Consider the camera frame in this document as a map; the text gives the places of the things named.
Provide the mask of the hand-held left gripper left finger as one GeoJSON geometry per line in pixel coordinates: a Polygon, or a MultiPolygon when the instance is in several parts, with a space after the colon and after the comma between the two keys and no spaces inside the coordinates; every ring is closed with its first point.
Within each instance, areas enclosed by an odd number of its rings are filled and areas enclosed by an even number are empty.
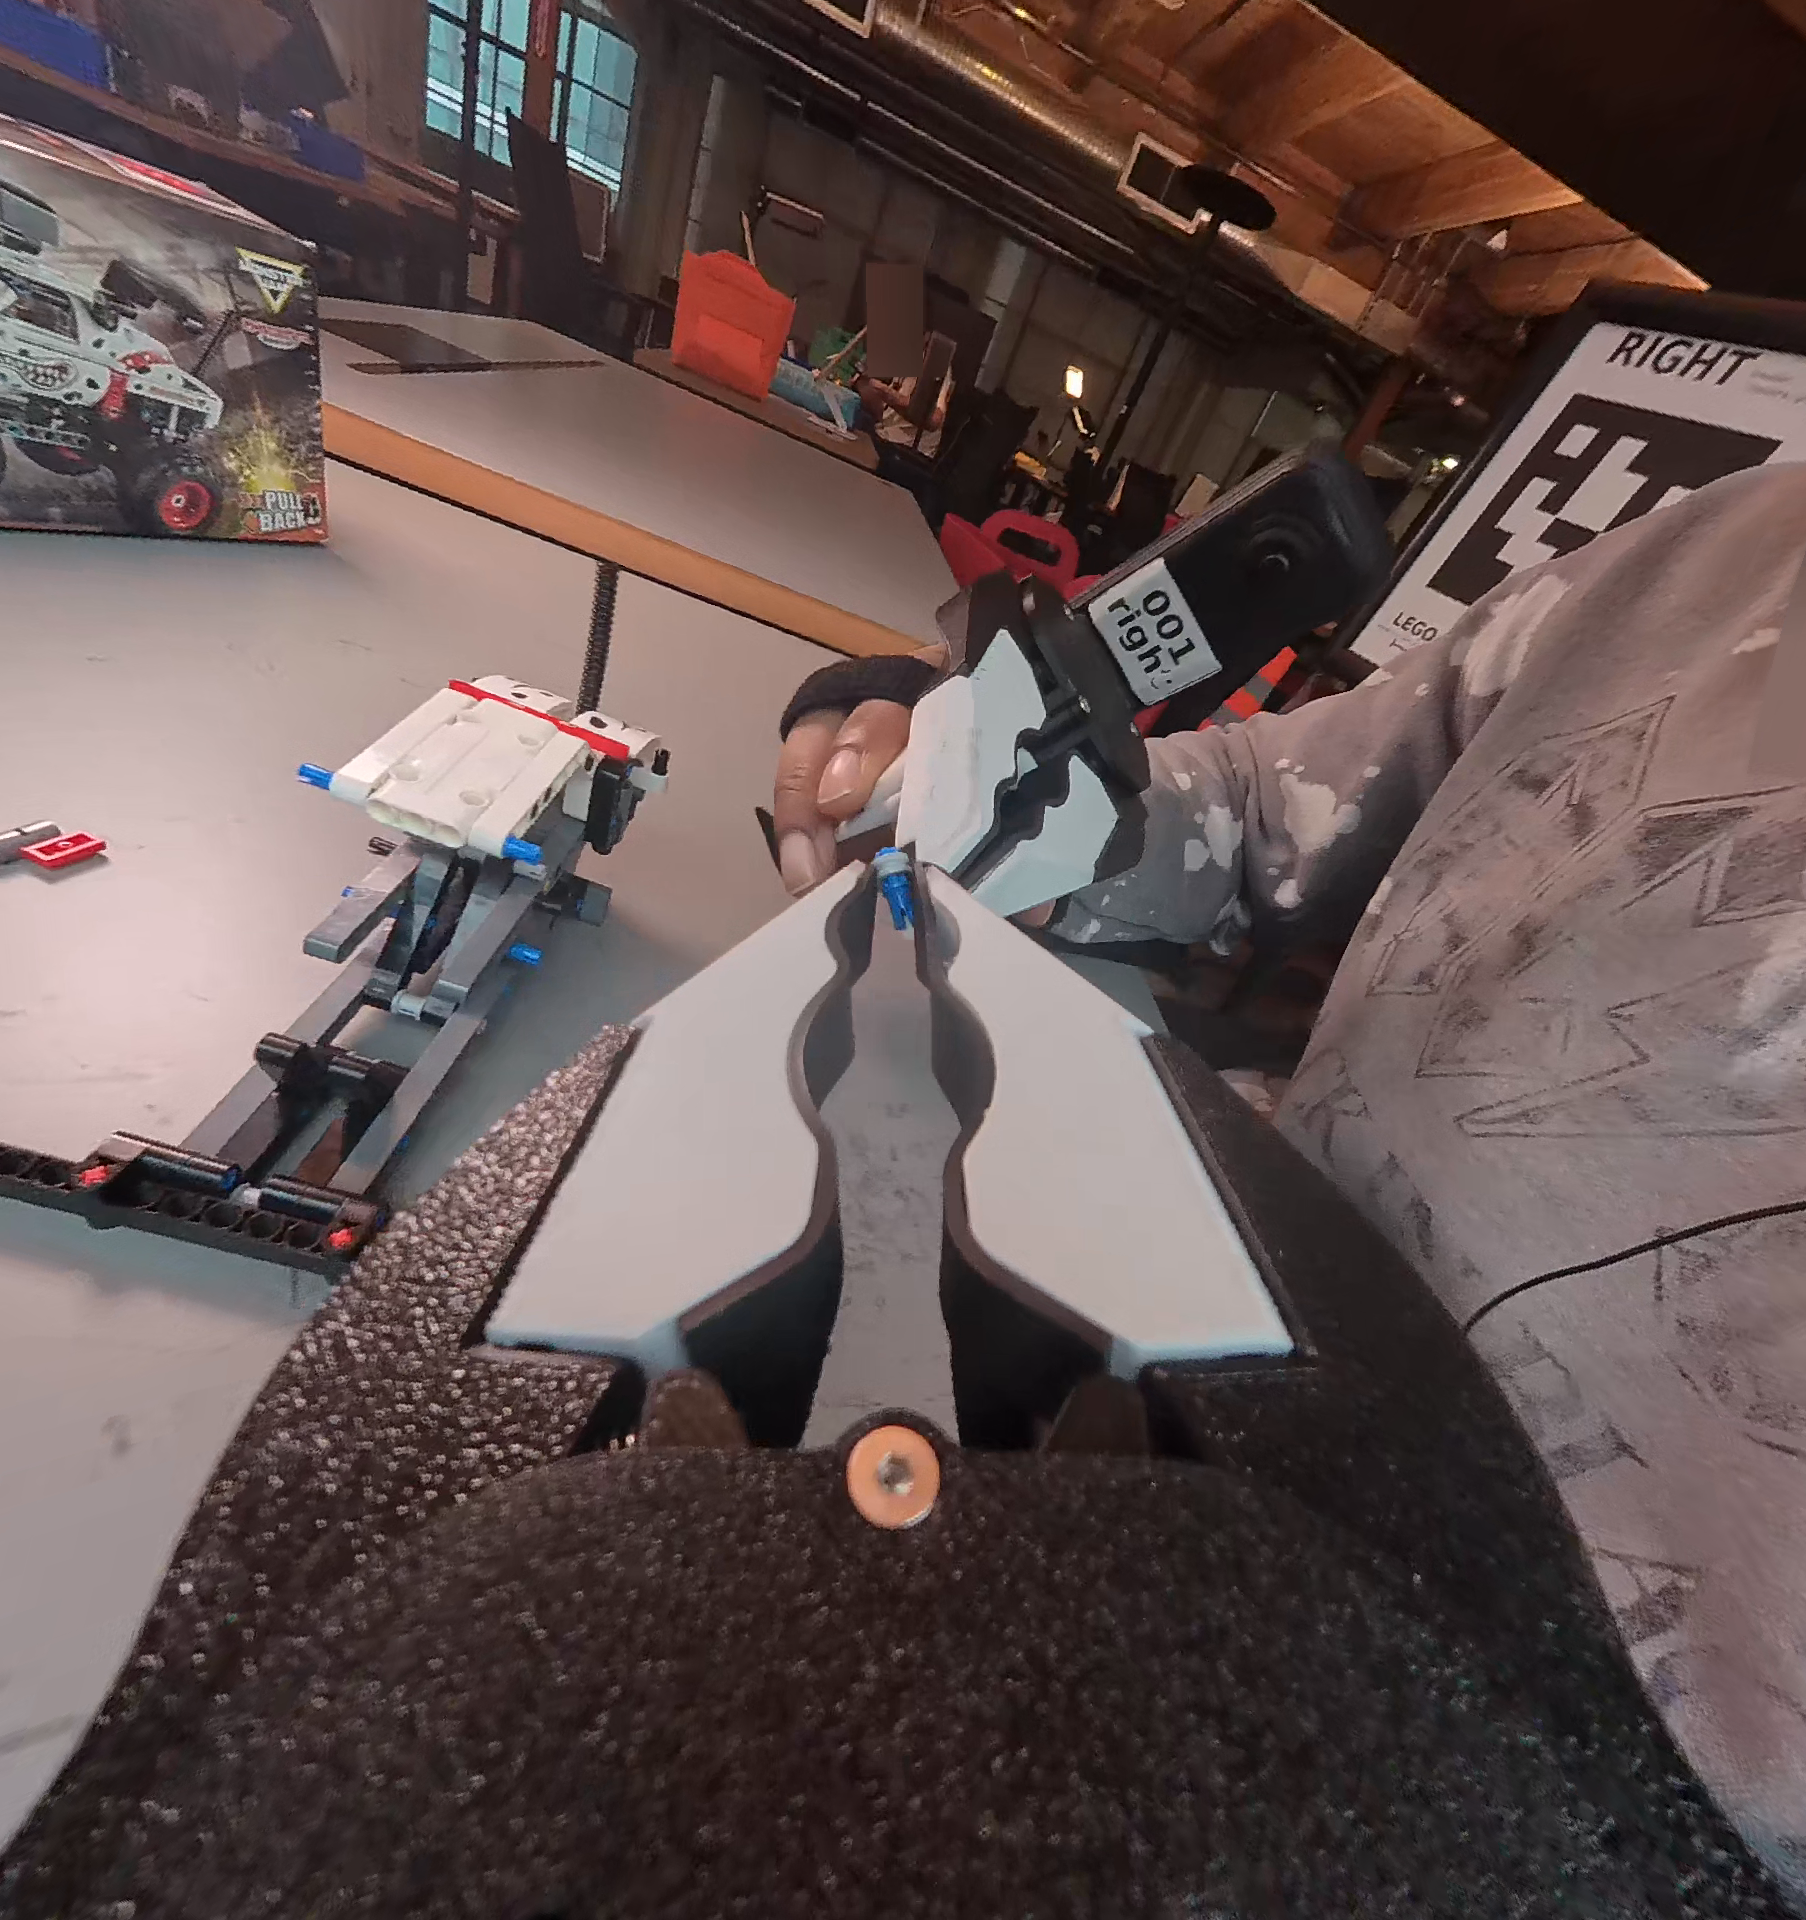
{"type": "Polygon", "coordinates": [[[837,1148],[856,1051],[862,872],[840,870],[648,1010],[483,1342],[712,1376],[757,1447],[796,1449],[840,1308],[837,1148]]]}

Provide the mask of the person's right forearm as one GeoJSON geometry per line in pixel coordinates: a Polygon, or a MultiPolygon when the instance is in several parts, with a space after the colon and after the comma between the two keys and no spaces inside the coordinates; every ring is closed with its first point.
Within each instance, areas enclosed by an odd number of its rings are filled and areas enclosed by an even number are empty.
{"type": "Polygon", "coordinates": [[[1345,936],[1479,728],[1456,637],[1284,715],[1150,743],[1145,846],[1059,899],[1056,939],[1107,954],[1345,936]]]}

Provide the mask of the wood-edged grey table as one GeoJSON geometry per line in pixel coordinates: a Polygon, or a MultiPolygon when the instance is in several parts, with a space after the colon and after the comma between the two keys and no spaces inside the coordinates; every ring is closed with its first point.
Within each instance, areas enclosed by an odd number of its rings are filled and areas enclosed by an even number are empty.
{"type": "Polygon", "coordinates": [[[833,654],[940,637],[938,543],[839,447],[521,319],[324,301],[319,341],[334,460],[833,654]]]}

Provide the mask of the orange crate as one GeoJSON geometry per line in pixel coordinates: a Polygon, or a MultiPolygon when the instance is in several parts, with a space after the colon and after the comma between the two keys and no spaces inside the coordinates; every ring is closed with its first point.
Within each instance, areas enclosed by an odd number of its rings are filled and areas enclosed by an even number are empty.
{"type": "Polygon", "coordinates": [[[761,401],[792,336],[796,301],[735,252],[679,260],[670,363],[761,401]]]}

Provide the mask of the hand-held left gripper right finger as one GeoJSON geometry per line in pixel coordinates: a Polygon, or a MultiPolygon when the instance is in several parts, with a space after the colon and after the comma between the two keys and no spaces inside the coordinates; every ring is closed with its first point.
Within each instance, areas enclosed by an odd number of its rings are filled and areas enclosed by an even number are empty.
{"type": "Polygon", "coordinates": [[[940,1303],[959,1442],[1035,1449],[1083,1379],[1282,1367],[1273,1274],[1150,1026],[917,870],[944,1163],[940,1303]]]}

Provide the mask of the red chair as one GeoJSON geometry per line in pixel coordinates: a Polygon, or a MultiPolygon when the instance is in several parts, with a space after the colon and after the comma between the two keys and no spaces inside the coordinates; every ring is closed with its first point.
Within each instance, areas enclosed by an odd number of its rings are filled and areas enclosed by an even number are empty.
{"type": "Polygon", "coordinates": [[[1014,581],[1041,581],[1070,599],[1093,576],[1083,572],[1079,539],[1058,520],[999,509],[976,524],[944,514],[938,544],[959,588],[969,588],[994,572],[1014,581]]]}

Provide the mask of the person's right hand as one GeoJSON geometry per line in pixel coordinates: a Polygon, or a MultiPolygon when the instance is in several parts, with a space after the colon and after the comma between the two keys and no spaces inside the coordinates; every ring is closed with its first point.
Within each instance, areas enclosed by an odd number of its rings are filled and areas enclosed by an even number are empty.
{"type": "Polygon", "coordinates": [[[894,762],[906,752],[913,708],[864,700],[795,720],[780,743],[772,783],[772,852],[784,890],[800,897],[840,865],[840,825],[867,807],[894,762]]]}

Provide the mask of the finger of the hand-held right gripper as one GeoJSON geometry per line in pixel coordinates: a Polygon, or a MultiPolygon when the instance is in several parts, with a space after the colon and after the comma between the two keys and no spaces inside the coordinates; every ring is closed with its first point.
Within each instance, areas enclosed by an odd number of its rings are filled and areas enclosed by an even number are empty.
{"type": "Polygon", "coordinates": [[[1131,829],[1131,795],[1080,749],[1017,765],[953,881],[1002,918],[1052,908],[1086,887],[1131,829]]]}
{"type": "Polygon", "coordinates": [[[1062,872],[1045,821],[1065,797],[1065,762],[1020,747],[1045,722],[1035,666],[1009,626],[942,679],[911,715],[899,847],[940,872],[1062,872]]]}

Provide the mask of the printed toy truck box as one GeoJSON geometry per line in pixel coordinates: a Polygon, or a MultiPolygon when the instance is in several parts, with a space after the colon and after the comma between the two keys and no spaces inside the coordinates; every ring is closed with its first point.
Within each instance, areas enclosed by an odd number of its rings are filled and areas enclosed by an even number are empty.
{"type": "Polygon", "coordinates": [[[326,543],[318,252],[0,112],[0,528],[326,543]]]}

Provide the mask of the window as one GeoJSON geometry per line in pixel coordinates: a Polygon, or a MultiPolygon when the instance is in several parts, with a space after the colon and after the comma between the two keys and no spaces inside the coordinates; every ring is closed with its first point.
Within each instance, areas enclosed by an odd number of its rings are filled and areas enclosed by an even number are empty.
{"type": "Polygon", "coordinates": [[[541,126],[572,172],[620,195],[636,47],[600,3],[431,3],[421,153],[451,172],[470,142],[482,174],[507,161],[507,125],[541,126]]]}

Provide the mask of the grey desk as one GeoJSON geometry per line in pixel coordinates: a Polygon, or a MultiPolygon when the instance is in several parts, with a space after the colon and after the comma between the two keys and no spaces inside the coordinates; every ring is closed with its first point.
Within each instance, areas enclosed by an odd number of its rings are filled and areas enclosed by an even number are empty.
{"type": "MultiPolygon", "coordinates": [[[[0,532],[0,829],[104,841],[0,872],[0,1139],[179,1141],[336,970],[302,949],[370,868],[307,786],[447,679],[574,691],[595,565],[362,468],[324,546],[0,532]]],[[[405,1203],[604,1022],[784,906],[755,810],[829,654],[624,581],[608,713],[670,773],[410,1136],[405,1203]]],[[[0,1853],[69,1757],[195,1498],[322,1300],[302,1274],[0,1201],[0,1853]]]]}

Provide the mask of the framed marker tag sign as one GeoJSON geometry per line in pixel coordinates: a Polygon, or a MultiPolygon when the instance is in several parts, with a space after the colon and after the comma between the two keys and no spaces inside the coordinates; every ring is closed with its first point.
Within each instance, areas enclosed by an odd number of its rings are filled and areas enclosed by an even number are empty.
{"type": "Polygon", "coordinates": [[[1510,576],[1772,463],[1806,463],[1806,301],[1592,286],[1339,646],[1383,665],[1510,576]]]}

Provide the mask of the white black toy truck chassis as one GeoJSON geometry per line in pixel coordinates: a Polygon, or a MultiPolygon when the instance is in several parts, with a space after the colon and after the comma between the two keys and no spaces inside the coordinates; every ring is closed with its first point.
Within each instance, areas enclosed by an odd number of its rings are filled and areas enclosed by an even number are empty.
{"type": "Polygon", "coordinates": [[[533,918],[604,923],[576,868],[612,852],[668,750],[600,705],[620,565],[595,565],[576,693],[451,679],[341,770],[299,780],[379,829],[370,870],[302,949],[334,981],[181,1141],[114,1131],[79,1159],[0,1141],[0,1199],[339,1280],[388,1217],[387,1171],[516,971],[533,918]]]}

